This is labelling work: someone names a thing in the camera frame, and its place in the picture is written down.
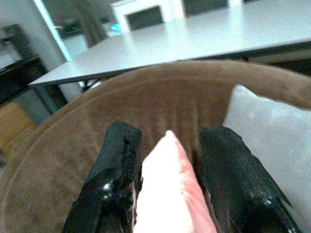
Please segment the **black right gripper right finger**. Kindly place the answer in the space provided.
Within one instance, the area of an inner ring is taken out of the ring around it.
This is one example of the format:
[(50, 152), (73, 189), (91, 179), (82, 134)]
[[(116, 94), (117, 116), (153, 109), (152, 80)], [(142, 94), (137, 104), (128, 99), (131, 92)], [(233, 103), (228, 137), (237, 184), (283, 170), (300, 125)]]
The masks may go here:
[(224, 126), (201, 130), (202, 180), (224, 233), (301, 233), (291, 203), (242, 138)]

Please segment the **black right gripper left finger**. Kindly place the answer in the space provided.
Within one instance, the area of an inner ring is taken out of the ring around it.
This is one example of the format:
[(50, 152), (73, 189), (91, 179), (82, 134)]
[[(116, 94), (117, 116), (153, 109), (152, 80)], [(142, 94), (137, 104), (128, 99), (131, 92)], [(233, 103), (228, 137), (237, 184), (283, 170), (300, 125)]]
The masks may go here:
[(114, 122), (77, 200), (71, 206), (64, 233), (131, 233), (142, 187), (142, 132), (126, 122)]

